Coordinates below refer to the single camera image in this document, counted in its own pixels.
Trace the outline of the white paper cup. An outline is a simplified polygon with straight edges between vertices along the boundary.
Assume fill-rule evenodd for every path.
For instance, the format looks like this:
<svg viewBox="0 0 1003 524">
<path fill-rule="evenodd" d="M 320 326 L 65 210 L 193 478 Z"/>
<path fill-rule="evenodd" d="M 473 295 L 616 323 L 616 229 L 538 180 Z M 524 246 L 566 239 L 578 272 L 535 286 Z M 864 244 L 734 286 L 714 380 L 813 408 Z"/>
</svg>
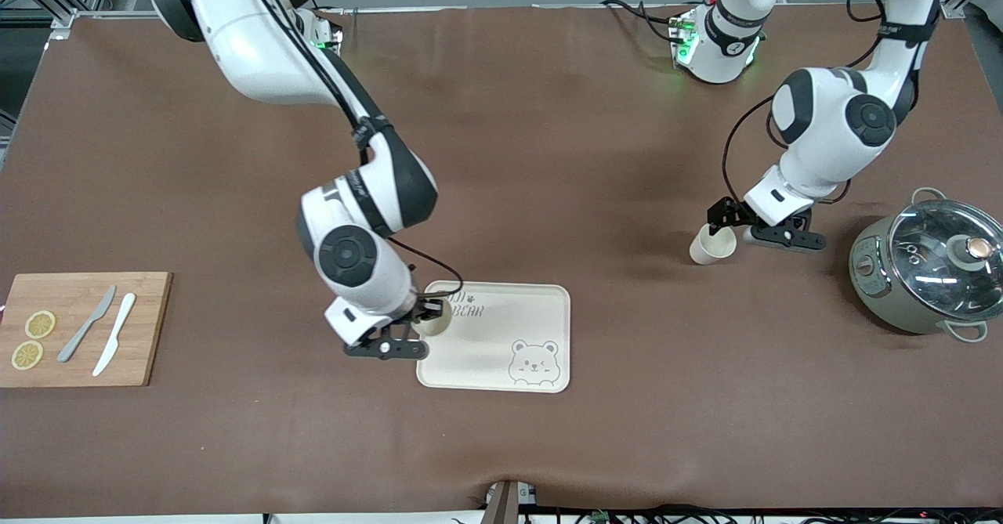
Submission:
<svg viewBox="0 0 1003 524">
<path fill-rule="evenodd" d="M 416 306 L 415 311 L 424 311 L 424 313 L 427 313 L 427 316 L 429 316 L 429 324 L 427 324 L 429 331 L 427 331 L 427 334 L 424 335 L 423 338 L 431 338 L 431 336 L 437 336 L 438 334 L 442 334 L 442 332 L 444 332 L 445 329 L 447 329 L 449 323 L 451 323 L 451 318 L 454 315 L 452 313 L 452 306 L 451 303 L 447 301 L 447 299 L 444 300 L 445 300 L 444 311 L 424 310 L 423 300 L 418 303 L 418 306 Z"/>
<path fill-rule="evenodd" d="M 712 237 L 709 235 L 709 225 L 704 224 L 689 246 L 690 259 L 698 265 L 710 265 L 730 257 L 737 251 L 737 235 L 723 233 Z"/>
</svg>

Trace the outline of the cream tray with bear print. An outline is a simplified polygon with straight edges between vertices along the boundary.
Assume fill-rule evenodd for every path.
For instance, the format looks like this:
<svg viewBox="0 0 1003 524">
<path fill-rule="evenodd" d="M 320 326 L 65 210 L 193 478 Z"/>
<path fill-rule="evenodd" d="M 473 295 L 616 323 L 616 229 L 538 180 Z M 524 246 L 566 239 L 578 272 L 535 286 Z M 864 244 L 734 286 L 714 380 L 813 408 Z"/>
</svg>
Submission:
<svg viewBox="0 0 1003 524">
<path fill-rule="evenodd" d="M 555 284 L 493 284 L 444 279 L 429 292 L 449 292 L 452 313 L 442 334 L 423 338 L 416 363 L 427 388 L 560 394 L 572 378 L 572 302 Z"/>
</svg>

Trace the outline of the grey-green electric cooking pot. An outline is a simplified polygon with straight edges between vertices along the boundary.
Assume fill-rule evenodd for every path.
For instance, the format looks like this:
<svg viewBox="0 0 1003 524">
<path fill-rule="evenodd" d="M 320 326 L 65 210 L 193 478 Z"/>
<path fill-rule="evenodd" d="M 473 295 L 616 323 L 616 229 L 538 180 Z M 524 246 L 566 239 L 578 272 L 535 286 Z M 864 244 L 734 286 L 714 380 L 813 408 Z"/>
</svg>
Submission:
<svg viewBox="0 0 1003 524">
<path fill-rule="evenodd" d="M 985 341 L 989 321 L 1003 316 L 1003 313 L 989 320 L 975 321 L 942 316 L 911 295 L 893 271 L 893 220 L 907 207 L 928 199 L 950 200 L 938 189 L 918 188 L 914 190 L 909 205 L 898 214 L 874 222 L 857 235 L 849 253 L 850 282 L 864 306 L 893 328 L 920 335 L 943 332 L 963 343 Z"/>
</svg>

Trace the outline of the glass pot lid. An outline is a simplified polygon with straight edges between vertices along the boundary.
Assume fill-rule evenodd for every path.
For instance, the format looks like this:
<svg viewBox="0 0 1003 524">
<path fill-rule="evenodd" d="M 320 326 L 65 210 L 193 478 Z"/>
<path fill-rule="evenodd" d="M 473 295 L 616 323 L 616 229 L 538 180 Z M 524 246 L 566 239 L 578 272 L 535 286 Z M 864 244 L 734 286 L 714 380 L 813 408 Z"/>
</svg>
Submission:
<svg viewBox="0 0 1003 524">
<path fill-rule="evenodd" d="M 1003 225 L 968 204 L 928 199 L 895 217 L 893 271 L 942 316 L 989 320 L 1003 313 Z"/>
</svg>

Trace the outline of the bamboo cutting board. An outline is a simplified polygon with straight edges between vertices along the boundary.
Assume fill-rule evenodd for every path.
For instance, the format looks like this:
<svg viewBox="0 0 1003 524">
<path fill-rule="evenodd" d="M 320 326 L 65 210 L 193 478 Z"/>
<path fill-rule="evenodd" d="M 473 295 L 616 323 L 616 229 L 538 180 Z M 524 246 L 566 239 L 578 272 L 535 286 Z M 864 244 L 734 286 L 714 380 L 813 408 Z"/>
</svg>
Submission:
<svg viewBox="0 0 1003 524">
<path fill-rule="evenodd" d="M 0 388 L 89 388 L 146 385 L 164 320 L 172 275 L 168 272 L 22 273 L 15 276 L 0 321 Z M 111 285 L 116 295 L 105 316 L 87 332 L 68 363 L 57 354 L 103 299 Z M 91 371 L 100 359 L 123 296 L 137 299 L 119 335 L 119 348 L 97 378 Z M 25 321 L 40 310 L 53 311 L 57 325 L 46 338 L 31 339 Z M 43 359 L 30 370 L 14 370 L 11 355 L 25 341 L 44 346 Z"/>
</svg>

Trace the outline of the white plastic knife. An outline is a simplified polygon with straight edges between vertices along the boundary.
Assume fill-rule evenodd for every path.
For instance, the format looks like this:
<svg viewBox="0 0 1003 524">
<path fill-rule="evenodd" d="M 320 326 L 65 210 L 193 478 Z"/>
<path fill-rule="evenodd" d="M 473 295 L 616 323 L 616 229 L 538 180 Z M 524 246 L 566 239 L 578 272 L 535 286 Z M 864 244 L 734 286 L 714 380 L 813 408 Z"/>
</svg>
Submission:
<svg viewBox="0 0 1003 524">
<path fill-rule="evenodd" d="M 136 293 L 126 293 L 123 296 L 121 306 L 119 306 L 118 314 L 116 314 L 114 325 L 108 336 L 107 342 L 101 353 L 100 359 L 97 361 L 96 366 L 91 371 L 91 375 L 94 378 L 99 377 L 110 364 L 111 360 L 114 359 L 115 353 L 118 352 L 119 348 L 119 335 L 121 335 L 122 328 L 125 327 L 126 321 L 128 321 L 129 314 L 132 312 L 133 306 L 135 306 L 137 299 Z"/>
</svg>

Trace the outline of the grey plastic knife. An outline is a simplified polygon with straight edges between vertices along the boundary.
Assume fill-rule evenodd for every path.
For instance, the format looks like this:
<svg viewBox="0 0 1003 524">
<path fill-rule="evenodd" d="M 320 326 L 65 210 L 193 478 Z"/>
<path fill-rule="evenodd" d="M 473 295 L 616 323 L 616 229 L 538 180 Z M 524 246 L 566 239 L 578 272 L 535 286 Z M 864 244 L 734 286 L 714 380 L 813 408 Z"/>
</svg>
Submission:
<svg viewBox="0 0 1003 524">
<path fill-rule="evenodd" d="M 71 340 L 66 343 L 66 345 L 60 350 L 60 353 L 57 354 L 56 360 L 58 363 L 68 363 L 68 360 L 72 359 L 76 349 L 78 349 L 78 346 L 82 343 L 83 338 L 85 338 L 85 336 L 89 333 L 90 328 L 93 327 L 98 320 L 101 320 L 101 318 L 105 316 L 105 313 L 107 313 L 108 309 L 110 309 L 115 295 L 116 285 L 111 285 L 110 288 L 107 289 L 107 292 L 105 292 L 103 299 L 98 302 L 96 308 L 92 311 L 90 316 L 86 318 L 86 321 L 83 322 L 82 326 L 75 332 Z"/>
</svg>

